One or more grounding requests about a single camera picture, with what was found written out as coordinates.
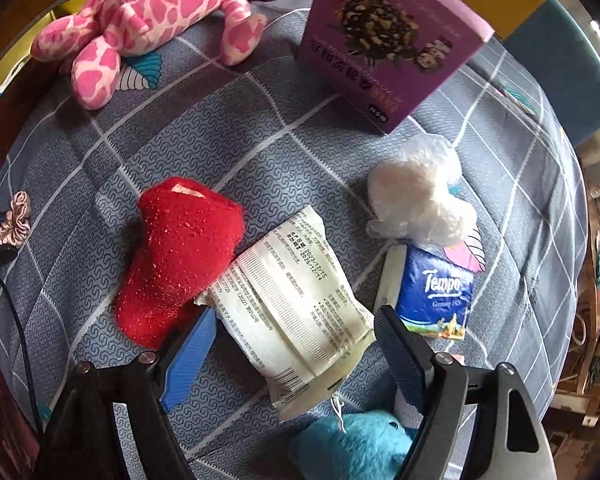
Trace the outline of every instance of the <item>metal bolt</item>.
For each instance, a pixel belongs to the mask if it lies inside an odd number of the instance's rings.
[[[449,365],[454,359],[451,357],[451,354],[446,352],[438,352],[436,354],[436,361],[438,361],[441,365]]]
[[[79,374],[85,374],[89,370],[91,370],[91,363],[88,361],[80,361],[77,365],[75,365],[75,371]]]
[[[500,363],[498,365],[498,368],[500,368],[500,370],[502,370],[504,373],[506,373],[508,375],[513,375],[514,373],[516,373],[513,366],[511,366],[509,363]]]
[[[140,354],[140,357],[138,358],[138,361],[140,361],[143,365],[150,365],[151,363],[153,363],[155,361],[155,352],[151,352],[150,350],[147,350],[146,352],[142,352]]]

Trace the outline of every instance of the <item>white packet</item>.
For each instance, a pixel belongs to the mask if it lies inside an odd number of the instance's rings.
[[[238,256],[208,293],[282,421],[331,397],[375,339],[311,206]]]

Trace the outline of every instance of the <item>red fuzzy fabric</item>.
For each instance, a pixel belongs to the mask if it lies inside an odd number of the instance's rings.
[[[244,221],[235,202],[185,178],[147,190],[138,207],[142,245],[118,295],[116,321],[133,341],[157,349],[195,315],[187,301],[229,266]]]

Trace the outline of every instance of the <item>pink satin scrunchie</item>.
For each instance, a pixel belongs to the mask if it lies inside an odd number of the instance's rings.
[[[29,234],[31,206],[26,191],[19,191],[11,200],[11,211],[0,224],[0,245],[11,244],[20,247]]]

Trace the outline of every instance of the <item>bed sheet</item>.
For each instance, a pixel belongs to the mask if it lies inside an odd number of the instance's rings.
[[[319,75],[293,58],[311,0],[256,3],[269,25],[254,54],[218,63],[212,15],[142,59],[121,90],[82,110],[61,78],[40,102],[0,173],[0,208],[31,198],[31,231],[3,269],[25,327],[40,409],[52,409],[80,360],[130,361],[142,349],[117,329],[112,306],[139,237],[142,190],[172,176],[239,202],[239,250],[311,204],[357,298],[371,307],[389,242],[369,238],[366,177],[419,132],[445,136],[462,163],[460,198],[478,213],[486,254],[462,342],[431,340],[469,365],[516,365],[538,413],[548,407],[571,333],[585,254],[582,174],[550,103],[497,40],[382,136]],[[30,416],[22,352],[0,294],[0,366]],[[395,383],[376,344],[340,389],[345,412],[390,407]],[[119,434],[131,478],[143,472],[123,405]],[[298,478],[286,446],[328,415],[326,404],[279,424],[264,380],[219,327],[189,398],[170,414],[199,478]],[[467,408],[446,472],[458,478],[475,409]]]

